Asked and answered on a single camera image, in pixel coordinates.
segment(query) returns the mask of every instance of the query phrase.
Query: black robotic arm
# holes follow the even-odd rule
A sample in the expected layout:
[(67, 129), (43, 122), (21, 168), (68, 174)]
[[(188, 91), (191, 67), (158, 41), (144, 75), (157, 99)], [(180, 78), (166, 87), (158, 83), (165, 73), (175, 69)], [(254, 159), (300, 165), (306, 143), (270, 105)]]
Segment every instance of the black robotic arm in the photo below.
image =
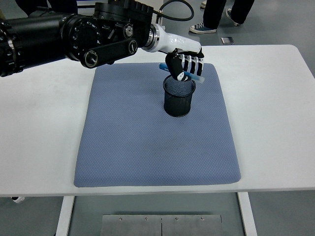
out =
[(0, 21), (0, 76), (64, 58), (94, 68), (132, 56), (139, 47), (167, 53), (166, 64), (178, 80), (190, 80), (182, 76), (181, 54), (201, 58), (200, 75), (200, 44), (152, 25), (153, 12), (134, 0), (108, 0), (96, 3), (93, 17), (39, 7), (28, 18)]

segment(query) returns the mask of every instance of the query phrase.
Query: black pants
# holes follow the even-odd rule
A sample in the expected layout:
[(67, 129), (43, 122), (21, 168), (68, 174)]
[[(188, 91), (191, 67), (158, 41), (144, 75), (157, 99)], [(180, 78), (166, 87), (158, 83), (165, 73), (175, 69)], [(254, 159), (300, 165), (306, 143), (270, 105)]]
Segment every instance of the black pants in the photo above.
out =
[[(18, 6), (29, 16), (38, 6), (48, 7), (47, 0), (15, 0)], [(76, 0), (48, 0), (53, 11), (78, 13)]]
[[(224, 10), (226, 0), (207, 0), (203, 13), (203, 24), (205, 27), (217, 29)], [(231, 11), (231, 18), (236, 23), (242, 24), (250, 12), (254, 0), (235, 0)]]

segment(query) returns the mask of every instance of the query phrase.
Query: black mesh pen holder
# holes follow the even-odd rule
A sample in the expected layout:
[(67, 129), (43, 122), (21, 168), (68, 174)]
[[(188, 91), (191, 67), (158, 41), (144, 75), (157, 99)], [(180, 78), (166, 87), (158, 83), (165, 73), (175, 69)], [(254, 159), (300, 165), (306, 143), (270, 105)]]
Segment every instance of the black mesh pen holder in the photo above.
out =
[(192, 94), (196, 89), (193, 80), (178, 81), (171, 75), (163, 82), (164, 88), (164, 110), (170, 116), (183, 117), (190, 111)]

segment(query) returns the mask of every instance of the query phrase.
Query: marker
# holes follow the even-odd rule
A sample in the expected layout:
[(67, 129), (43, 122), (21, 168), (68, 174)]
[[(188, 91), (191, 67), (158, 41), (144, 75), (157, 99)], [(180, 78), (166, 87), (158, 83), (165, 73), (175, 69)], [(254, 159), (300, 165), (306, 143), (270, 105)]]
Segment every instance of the marker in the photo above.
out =
[[(161, 70), (165, 70), (165, 71), (168, 71), (168, 72), (169, 72), (169, 70), (168, 70), (168, 68), (167, 68), (167, 65), (164, 64), (164, 63), (160, 63), (160, 64), (159, 64), (159, 68), (160, 68)], [(196, 81), (196, 82), (198, 82), (198, 83), (201, 83), (201, 84), (202, 84), (203, 82), (205, 82), (205, 78), (204, 78), (204, 77), (201, 77), (201, 76), (198, 76), (198, 75), (195, 75), (195, 74), (191, 74), (191, 73), (189, 73), (189, 72), (187, 72), (187, 71), (184, 71), (184, 74), (187, 75), (187, 76), (190, 76), (192, 80), (194, 80), (194, 81)]]

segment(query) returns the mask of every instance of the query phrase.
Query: white robotic hand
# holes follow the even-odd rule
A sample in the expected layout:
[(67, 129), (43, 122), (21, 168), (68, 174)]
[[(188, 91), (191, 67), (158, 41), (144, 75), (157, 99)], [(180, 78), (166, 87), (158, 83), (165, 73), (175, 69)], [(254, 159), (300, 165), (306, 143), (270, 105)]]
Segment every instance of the white robotic hand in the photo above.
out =
[[(152, 24), (149, 40), (142, 49), (151, 53), (157, 51), (167, 53), (166, 65), (172, 77), (178, 81), (191, 80), (189, 75), (184, 74), (184, 71), (188, 70), (190, 60), (190, 73), (196, 72), (198, 76), (201, 75), (204, 55), (201, 45), (197, 41), (166, 33), (160, 25)], [(182, 66), (183, 59), (185, 59), (184, 68)]]

